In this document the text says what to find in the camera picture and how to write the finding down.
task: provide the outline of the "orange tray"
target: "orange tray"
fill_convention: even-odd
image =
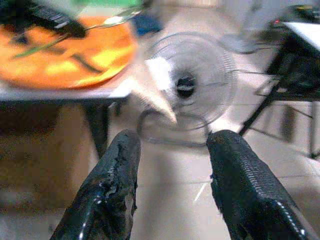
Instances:
[[[89,27],[106,17],[83,17]],[[0,27],[0,78],[20,87],[38,89],[83,88],[105,82],[133,59],[137,43],[128,24],[87,31],[84,39],[69,38],[25,57],[14,58],[36,45],[57,39],[51,31],[34,27],[27,31],[28,45],[13,43],[13,32]]]

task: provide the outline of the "white floor tile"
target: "white floor tile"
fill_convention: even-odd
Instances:
[[[138,179],[142,186],[202,183],[212,173],[206,147],[143,144]]]
[[[240,66],[238,69],[251,71],[251,72],[261,72],[254,66],[248,67]],[[251,104],[256,105],[263,101],[264,96],[258,96],[255,92],[262,88],[271,78],[267,75],[257,75],[250,73],[238,72],[236,81],[236,91],[232,101],[234,105]]]
[[[9,212],[0,215],[0,239],[48,240],[64,211],[64,209],[54,209],[46,212]]]
[[[320,236],[320,178],[281,177],[279,180]]]
[[[282,141],[256,132],[249,132],[245,140],[277,177],[317,174],[308,157]]]
[[[318,176],[320,176],[320,156],[318,156],[316,159],[311,160],[311,166],[313,167],[314,171]]]
[[[257,105],[231,105],[224,115],[210,124],[213,132],[229,129],[239,132],[243,123],[257,109]],[[294,150],[300,151],[301,154],[307,156],[309,153],[309,126],[311,107],[309,105],[295,105],[288,102],[285,105],[272,104],[264,109],[256,121],[252,124],[252,128],[264,132],[271,138],[278,139],[280,143],[286,143]]]
[[[209,183],[138,187],[137,206],[132,240],[230,239]]]
[[[261,49],[252,54],[233,54],[237,66],[246,67],[249,64],[255,66],[257,70],[265,72],[279,52],[280,46],[257,45],[257,48]]]

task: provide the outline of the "cable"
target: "cable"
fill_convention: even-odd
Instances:
[[[264,50],[264,49],[276,49],[275,47],[262,47],[262,48],[257,48],[257,50]]]
[[[256,45],[282,46],[283,43],[277,44],[277,43],[263,43],[263,42],[258,42],[258,43],[256,43]]]
[[[228,73],[232,73],[232,72],[241,72],[241,73],[243,73],[243,74],[261,74],[261,75],[268,75],[268,73],[266,73],[266,72],[248,71],[248,70],[245,70],[245,69],[234,69],[234,70],[228,71]]]

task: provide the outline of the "black object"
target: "black object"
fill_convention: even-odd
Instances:
[[[143,0],[142,4],[145,8],[150,8],[152,4],[154,3],[154,0]]]
[[[163,29],[160,21],[155,16],[147,13],[133,17],[132,22],[136,28],[138,36],[143,36],[147,33],[157,33]]]
[[[70,34],[84,38],[85,28],[65,13],[32,0],[1,0],[0,24],[13,25],[22,34],[32,25],[44,27],[57,34]]]
[[[120,132],[81,185],[51,240],[129,240],[140,151],[136,133]]]
[[[196,89],[196,79],[190,73],[178,79],[176,83],[176,91],[178,96],[187,99],[194,94]]]
[[[316,101],[320,100],[320,51],[308,44],[298,35],[289,35],[278,54],[271,61],[266,73],[273,75],[276,81],[270,93],[259,107],[243,123],[239,134],[243,136],[260,113],[274,101],[305,101],[312,103],[310,121],[309,157],[315,159],[320,152],[315,152],[316,141]]]
[[[212,195],[232,240],[319,240],[269,167],[237,133],[207,140]]]
[[[109,106],[88,105],[85,108],[85,115],[90,126],[98,157],[101,158],[105,154],[108,144]]]
[[[59,109],[59,106],[47,104],[2,105],[0,136],[50,133],[55,129]]]
[[[312,5],[295,5],[289,8],[293,13],[300,16],[300,18],[310,21],[311,23],[319,23],[320,10]]]

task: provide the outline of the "fan stand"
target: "fan stand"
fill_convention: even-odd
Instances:
[[[220,43],[226,50],[237,54],[253,54],[258,50],[256,44],[245,38],[243,34],[224,35]]]
[[[202,148],[207,145],[206,142],[193,142],[193,141],[183,141],[183,140],[172,139],[172,138],[160,138],[160,137],[154,137],[154,136],[146,136],[143,131],[144,123],[145,123],[146,117],[151,114],[160,115],[160,113],[158,113],[157,111],[152,110],[152,109],[148,109],[148,110],[143,111],[141,113],[141,115],[139,116],[138,125],[136,128],[136,131],[137,131],[139,137],[146,140],[148,143],[164,144],[164,145],[178,145],[178,146],[184,146],[184,147],[189,147],[189,148]],[[192,118],[192,119],[196,119],[196,120],[201,121],[203,123],[202,128],[204,128],[204,139],[208,138],[208,135],[210,133],[210,130],[208,127],[209,124],[204,118],[202,118],[198,115],[190,114],[190,113],[178,113],[178,115],[180,117]]]
[[[256,44],[248,39],[245,29],[252,19],[254,13],[262,8],[262,0],[256,0],[253,2],[250,11],[246,14],[244,24],[240,34],[226,34],[220,40],[220,44],[229,51],[237,54],[252,54],[258,50]]]

